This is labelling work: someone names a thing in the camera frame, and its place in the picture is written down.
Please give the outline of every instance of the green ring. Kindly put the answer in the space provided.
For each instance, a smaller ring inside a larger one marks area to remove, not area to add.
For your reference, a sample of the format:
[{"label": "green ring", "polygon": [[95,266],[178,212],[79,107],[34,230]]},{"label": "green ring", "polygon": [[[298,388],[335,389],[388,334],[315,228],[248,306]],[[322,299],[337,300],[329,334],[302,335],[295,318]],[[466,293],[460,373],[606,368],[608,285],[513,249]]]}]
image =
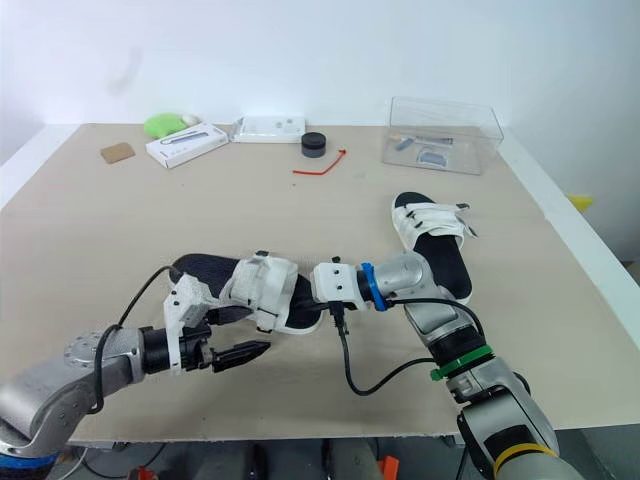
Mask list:
[{"label": "green ring", "polygon": [[458,368],[491,353],[493,353],[493,350],[489,345],[483,345],[482,347],[476,348],[475,350],[465,353],[461,357],[456,358],[440,368],[434,368],[431,370],[431,380],[434,382],[442,380],[454,370],[457,370]]}]

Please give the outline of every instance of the red cable tie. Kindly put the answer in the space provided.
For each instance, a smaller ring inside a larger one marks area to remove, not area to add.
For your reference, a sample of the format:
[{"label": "red cable tie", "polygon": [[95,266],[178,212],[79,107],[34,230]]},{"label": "red cable tie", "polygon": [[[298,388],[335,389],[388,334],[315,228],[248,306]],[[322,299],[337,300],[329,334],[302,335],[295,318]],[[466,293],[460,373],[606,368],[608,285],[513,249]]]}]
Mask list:
[{"label": "red cable tie", "polygon": [[294,170],[293,173],[299,173],[300,175],[324,175],[333,167],[335,167],[336,164],[340,160],[342,160],[342,157],[344,157],[346,154],[347,154],[347,151],[345,149],[338,150],[338,158],[336,158],[331,165],[329,165],[325,170],[322,170],[321,172],[306,172],[304,170]]}]

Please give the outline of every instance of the yellow object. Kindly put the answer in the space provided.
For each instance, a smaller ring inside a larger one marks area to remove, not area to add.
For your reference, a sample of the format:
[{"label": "yellow object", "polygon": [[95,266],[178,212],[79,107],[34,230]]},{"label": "yellow object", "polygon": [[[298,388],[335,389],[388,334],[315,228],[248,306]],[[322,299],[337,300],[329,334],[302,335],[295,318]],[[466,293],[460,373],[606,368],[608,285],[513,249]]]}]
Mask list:
[{"label": "yellow object", "polygon": [[580,213],[584,212],[593,203],[593,197],[589,195],[567,195],[567,197]]},{"label": "yellow object", "polygon": [[500,470],[500,467],[504,464],[504,462],[509,460],[516,453],[520,452],[539,452],[546,453],[554,457],[558,456],[556,452],[551,450],[549,447],[545,447],[544,445],[538,445],[537,443],[520,443],[518,445],[514,445],[513,447],[507,448],[504,452],[498,455],[498,458],[496,458],[496,463],[493,465],[493,477],[495,478],[498,476],[498,470]]}]

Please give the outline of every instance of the beige tabletop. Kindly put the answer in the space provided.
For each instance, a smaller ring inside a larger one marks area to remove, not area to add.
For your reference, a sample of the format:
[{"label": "beige tabletop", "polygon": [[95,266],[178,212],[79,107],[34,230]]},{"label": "beige tabletop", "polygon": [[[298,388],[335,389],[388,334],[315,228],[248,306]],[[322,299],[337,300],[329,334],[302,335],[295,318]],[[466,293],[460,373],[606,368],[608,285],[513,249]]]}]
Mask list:
[{"label": "beige tabletop", "polygon": [[[326,127],[328,153],[298,145],[231,144],[173,170],[145,153],[137,125],[81,127],[0,213],[0,381],[60,354],[78,333],[113,323],[146,278],[185,253],[232,257],[258,249],[308,273],[340,255],[380,262],[401,250],[390,204],[402,191],[467,202],[479,233],[463,257],[470,306],[489,343],[524,374],[556,428],[640,422],[640,352],[541,211],[497,159],[482,176],[380,162],[382,130]],[[137,155],[108,165],[103,147]],[[347,156],[322,177],[338,148]],[[166,280],[130,326],[162,326]],[[370,386],[426,350],[401,309],[350,313],[356,382]],[[344,379],[330,321],[307,336],[266,335],[250,321],[215,330],[217,346],[268,338],[250,364],[149,376],[107,398],[74,439],[184,440],[439,434],[457,406],[428,366],[361,398]]]}]

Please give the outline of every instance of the yellow ring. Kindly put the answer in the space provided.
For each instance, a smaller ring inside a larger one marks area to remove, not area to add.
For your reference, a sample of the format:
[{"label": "yellow ring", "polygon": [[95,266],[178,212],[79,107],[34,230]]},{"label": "yellow ring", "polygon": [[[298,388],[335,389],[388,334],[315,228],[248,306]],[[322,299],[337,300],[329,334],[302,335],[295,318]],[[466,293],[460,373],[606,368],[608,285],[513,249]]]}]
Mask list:
[{"label": "yellow ring", "polygon": [[558,456],[556,452],[551,450],[549,447],[545,447],[544,445],[538,445],[537,443],[520,443],[518,445],[514,445],[513,447],[507,448],[500,455],[498,455],[496,463],[493,465],[493,477],[495,478],[498,476],[498,470],[500,470],[500,467],[504,464],[504,462],[509,460],[509,458],[514,456],[516,453],[527,451],[546,453],[549,455],[553,455],[554,457]]}]

